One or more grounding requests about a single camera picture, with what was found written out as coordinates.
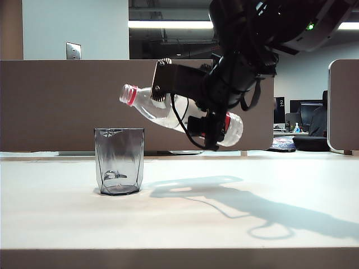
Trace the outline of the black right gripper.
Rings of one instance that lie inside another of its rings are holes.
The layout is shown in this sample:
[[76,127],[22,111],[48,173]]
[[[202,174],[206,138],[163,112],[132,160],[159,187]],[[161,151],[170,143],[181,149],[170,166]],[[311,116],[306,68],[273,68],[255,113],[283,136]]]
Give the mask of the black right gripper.
[[[230,52],[224,56],[212,54],[212,69],[208,64],[199,68],[174,64],[169,58],[157,61],[151,86],[151,98],[164,101],[168,94],[176,94],[194,101],[206,100],[223,109],[237,105],[248,111],[257,106],[261,95],[261,81],[274,77],[278,55],[274,64],[260,62],[255,65],[241,53]],[[205,148],[217,150],[218,139],[225,126],[225,113],[209,110],[206,116]]]

